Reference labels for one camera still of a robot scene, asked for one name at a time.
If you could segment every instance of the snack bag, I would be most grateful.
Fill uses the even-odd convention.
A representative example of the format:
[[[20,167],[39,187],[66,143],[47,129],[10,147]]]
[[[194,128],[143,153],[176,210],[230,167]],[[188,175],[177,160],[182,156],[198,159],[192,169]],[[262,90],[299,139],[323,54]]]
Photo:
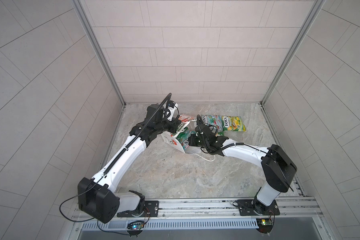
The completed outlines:
[[[218,132],[223,131],[223,123],[221,121],[221,117],[219,115],[202,115],[202,120],[206,124],[211,124],[217,127]]]
[[[196,133],[195,131],[189,130],[187,127],[184,128],[184,131],[179,133],[176,139],[181,143],[183,149],[185,150],[189,146],[188,138],[192,133]]]
[[[245,132],[245,126],[241,117],[238,116],[221,116],[223,119],[223,129],[224,131],[239,131]]]

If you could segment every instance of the white tiled wall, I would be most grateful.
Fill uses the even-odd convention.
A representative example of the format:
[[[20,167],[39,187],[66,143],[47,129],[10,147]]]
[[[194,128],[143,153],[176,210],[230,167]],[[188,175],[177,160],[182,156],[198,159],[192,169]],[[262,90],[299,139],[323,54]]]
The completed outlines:
[[[312,3],[81,0],[128,103],[260,101]]]
[[[0,0],[0,239],[58,238],[121,108],[70,1]]]
[[[327,0],[265,109],[336,238],[360,239],[360,0]]]

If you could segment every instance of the metal profile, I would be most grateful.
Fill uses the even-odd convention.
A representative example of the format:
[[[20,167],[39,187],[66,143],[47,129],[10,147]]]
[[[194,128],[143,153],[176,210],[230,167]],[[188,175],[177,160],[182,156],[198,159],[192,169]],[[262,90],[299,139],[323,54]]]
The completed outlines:
[[[106,73],[112,87],[115,89],[116,94],[119,97],[122,105],[125,106],[124,98],[123,98],[122,94],[120,93],[119,88],[117,87],[115,78],[113,77],[112,72],[107,64],[107,61],[106,61],[104,54],[101,50],[101,47],[99,45],[99,42],[97,41],[96,36],[95,36],[94,32],[92,31],[91,25],[89,24],[87,16],[85,15],[85,12],[81,6],[81,2],[79,0],[72,0],[72,6],[76,11],[77,16],[79,17],[79,20],[87,34],[89,41],[91,42],[91,45],[94,47],[95,53],[99,58],[100,64],[101,64],[104,72]]]
[[[260,103],[264,106],[264,104],[268,101],[273,89],[275,89],[276,84],[279,82],[281,76],[283,75],[284,71],[288,67],[289,62],[292,60],[293,56],[295,55],[297,49],[299,48],[303,38],[305,35],[307,35],[308,30],[310,29],[312,23],[316,19],[317,15],[319,14],[322,5],[324,4],[326,0],[316,0],[311,10],[308,13],[308,16],[304,20],[304,23],[302,24],[295,40],[293,41],[291,47],[289,48],[287,55],[285,56],[283,62],[281,63],[275,77],[273,78],[273,81],[271,82],[271,85],[269,86],[267,92],[264,95],[264,98],[260,101]]]

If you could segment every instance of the black mounting plate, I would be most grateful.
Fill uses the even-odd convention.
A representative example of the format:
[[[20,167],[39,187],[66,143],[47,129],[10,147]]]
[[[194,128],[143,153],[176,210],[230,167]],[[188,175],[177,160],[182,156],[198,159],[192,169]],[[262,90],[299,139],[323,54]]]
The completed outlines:
[[[145,201],[144,206],[146,208],[148,208],[149,213],[150,213],[150,217],[157,217],[158,201]],[[143,212],[142,215],[140,215],[140,217],[144,217],[146,211],[147,210],[144,208],[144,212]],[[117,217],[136,217],[136,216],[132,215],[130,211],[125,211],[125,212],[118,213]]]
[[[247,206],[249,209],[253,208],[252,207],[252,199],[239,199],[236,200],[236,202],[243,204],[244,206]],[[269,206],[269,209],[274,213],[274,215],[280,215],[280,211],[279,208],[276,204],[276,200],[273,200],[272,204]],[[245,208],[239,208],[239,212],[240,212],[240,216],[253,216],[253,215],[257,215],[254,210],[248,210]]]

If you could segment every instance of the yellow candy bag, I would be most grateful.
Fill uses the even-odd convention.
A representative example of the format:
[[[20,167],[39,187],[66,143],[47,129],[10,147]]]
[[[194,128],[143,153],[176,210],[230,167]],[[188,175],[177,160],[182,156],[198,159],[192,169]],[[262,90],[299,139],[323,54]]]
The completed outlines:
[[[245,126],[239,116],[221,116],[224,131],[245,132]]]

